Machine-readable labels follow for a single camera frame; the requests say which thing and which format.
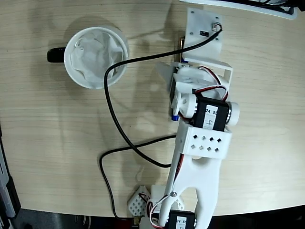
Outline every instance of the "black cable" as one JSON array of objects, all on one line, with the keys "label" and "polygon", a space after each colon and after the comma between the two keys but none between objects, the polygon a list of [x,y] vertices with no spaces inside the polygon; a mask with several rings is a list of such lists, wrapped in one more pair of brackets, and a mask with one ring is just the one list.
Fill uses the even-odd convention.
[{"label": "black cable", "polygon": [[176,55],[176,54],[180,54],[183,52],[187,52],[193,49],[197,49],[199,47],[202,47],[204,45],[206,45],[207,43],[211,42],[212,40],[214,40],[221,32],[223,31],[222,27],[220,26],[220,30],[217,31],[216,33],[214,33],[211,37],[209,37],[207,40],[190,46],[188,48],[183,48],[183,49],[178,49],[175,51],[170,51],[170,52],[165,52],[165,53],[161,53],[161,54],[156,54],[156,55],[151,55],[151,56],[144,56],[144,57],[139,57],[139,58],[135,58],[135,59],[130,59],[130,60],[126,60],[126,61],[122,61],[119,63],[115,63],[114,65],[110,66],[107,71],[105,72],[105,76],[104,76],[104,89],[105,89],[105,96],[106,96],[106,101],[108,104],[108,108],[109,108],[109,112],[112,116],[112,119],[114,121],[114,124],[116,125],[118,131],[120,132],[121,136],[123,137],[123,139],[126,141],[126,143],[131,147],[131,149],[133,149],[139,156],[141,156],[143,159],[149,161],[150,163],[162,167],[162,168],[169,168],[171,165],[170,164],[162,164],[160,162],[157,162],[153,159],[151,159],[150,157],[146,156],[144,153],[142,153],[139,149],[137,149],[137,147],[130,141],[130,139],[127,137],[127,135],[125,134],[125,132],[123,131],[116,115],[115,112],[113,110],[113,106],[111,103],[111,99],[110,99],[110,95],[109,95],[109,90],[108,90],[108,74],[111,70],[128,64],[128,63],[134,63],[134,62],[140,62],[140,61],[148,61],[148,60],[152,60],[152,59],[157,59],[157,58],[162,58],[162,57],[166,57],[166,56],[171,56],[171,55]]},{"label": "black cable", "polygon": [[[176,135],[170,135],[170,136],[165,136],[165,137],[160,137],[160,138],[157,138],[155,140],[152,140],[152,141],[149,141],[149,142],[146,142],[146,143],[142,143],[142,144],[138,144],[138,145],[135,145],[135,147],[143,147],[143,146],[147,146],[147,145],[151,145],[151,144],[154,144],[154,143],[157,143],[157,142],[161,142],[161,141],[164,141],[164,140],[167,140],[167,139],[172,139],[172,138],[175,138]],[[120,152],[120,151],[124,151],[124,150],[129,150],[129,149],[132,149],[130,146],[127,146],[127,147],[123,147],[123,148],[119,148],[119,149],[112,149],[112,150],[109,150],[107,151],[106,153],[102,154],[102,156],[100,157],[100,160],[99,160],[99,164],[100,164],[100,170],[101,170],[101,173],[102,173],[102,176],[105,180],[105,183],[106,183],[106,186],[107,186],[107,189],[108,189],[108,192],[109,192],[109,196],[110,196],[110,200],[111,200],[111,207],[112,207],[112,211],[113,211],[113,214],[114,216],[119,219],[119,220],[125,220],[124,218],[121,218],[121,217],[118,217],[118,215],[116,214],[116,211],[115,211],[115,203],[114,203],[114,197],[113,197],[113,193],[112,193],[112,190],[111,190],[111,187],[110,187],[110,184],[108,182],[108,179],[106,177],[106,174],[105,174],[105,171],[103,169],[103,158],[106,157],[107,155],[109,154],[112,154],[112,153],[116,153],[116,152]]]},{"label": "black cable", "polygon": [[246,4],[246,5],[249,5],[249,6],[263,7],[263,8],[294,7],[290,3],[290,0],[287,0],[286,2],[280,3],[280,4],[267,4],[268,1],[257,2],[257,1],[251,1],[251,0],[230,0],[230,2],[239,3],[239,4]]}]

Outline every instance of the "wood grain surface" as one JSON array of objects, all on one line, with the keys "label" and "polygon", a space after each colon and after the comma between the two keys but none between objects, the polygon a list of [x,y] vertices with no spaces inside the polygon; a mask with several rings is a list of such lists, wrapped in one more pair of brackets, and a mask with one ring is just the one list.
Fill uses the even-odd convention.
[{"label": "wood grain surface", "polygon": [[[170,51],[184,33],[187,6],[196,7],[178,0],[0,1],[0,122],[23,208],[112,216],[98,157],[126,145],[104,91],[78,86],[63,64],[46,61],[47,50],[64,47],[83,28],[109,24],[128,38],[131,57]],[[305,204],[305,14],[289,21],[205,9],[224,16],[221,60],[234,67],[230,94],[241,107],[215,214]],[[110,87],[116,114],[135,143],[177,130],[154,69],[158,61],[130,64]],[[169,163],[173,148],[168,140],[143,151]],[[137,186],[165,184],[168,174],[131,151],[108,156],[104,166],[120,216],[128,215],[126,203]],[[183,198],[193,209],[194,191]]]}]

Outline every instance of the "floor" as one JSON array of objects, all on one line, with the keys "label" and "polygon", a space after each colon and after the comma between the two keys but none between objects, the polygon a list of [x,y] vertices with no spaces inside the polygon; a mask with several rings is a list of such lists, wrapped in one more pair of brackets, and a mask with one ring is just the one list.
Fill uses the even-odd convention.
[{"label": "floor", "polygon": [[[86,217],[21,209],[13,220],[14,229],[137,229],[133,220]],[[305,228],[305,206],[275,211],[213,217],[208,229]]]}]

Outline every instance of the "mug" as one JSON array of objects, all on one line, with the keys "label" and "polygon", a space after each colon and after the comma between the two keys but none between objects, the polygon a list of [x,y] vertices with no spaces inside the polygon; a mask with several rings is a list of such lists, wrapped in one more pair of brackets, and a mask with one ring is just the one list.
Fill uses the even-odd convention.
[{"label": "mug", "polygon": [[[81,37],[83,37],[83,35],[93,31],[101,31],[110,35],[114,39],[114,41],[120,46],[120,48],[122,48],[122,61],[125,61],[129,58],[129,47],[128,47],[127,39],[125,38],[123,33],[119,29],[113,26],[103,25],[97,27],[89,27],[79,31],[69,40],[66,47],[50,49],[47,53],[47,60],[50,63],[64,63],[68,75],[78,85],[90,89],[102,89],[104,88],[103,85],[104,75],[100,76],[101,77],[100,82],[87,81],[84,77],[84,74],[76,70],[71,63],[71,53],[74,51],[75,45],[78,42],[78,40],[80,40]],[[116,71],[113,74],[113,76],[108,78],[108,86],[113,85],[121,78],[121,76],[126,71],[126,67],[127,67],[126,65],[122,65],[115,69]]]}]

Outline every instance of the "robotic arm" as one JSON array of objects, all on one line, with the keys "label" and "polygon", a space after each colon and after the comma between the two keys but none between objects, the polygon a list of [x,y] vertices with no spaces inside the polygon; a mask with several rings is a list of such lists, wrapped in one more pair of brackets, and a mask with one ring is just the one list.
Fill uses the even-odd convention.
[{"label": "robotic arm", "polygon": [[[218,26],[222,26],[220,15],[188,8],[184,47],[208,39]],[[232,137],[227,125],[236,125],[240,112],[238,104],[229,102],[233,69],[218,61],[221,46],[222,36],[219,36],[206,46],[185,52],[181,62],[170,66],[157,64],[157,70],[167,82],[172,120],[177,121],[178,116],[180,120],[164,195],[158,198],[160,189],[156,195],[157,188],[152,186],[154,206],[142,218],[140,229],[206,229],[209,226],[217,203],[221,162]],[[223,76],[215,74],[207,65],[223,70]],[[194,213],[182,211],[176,204],[189,187],[196,189],[198,198]],[[158,222],[152,221],[153,213],[159,213]]]}]

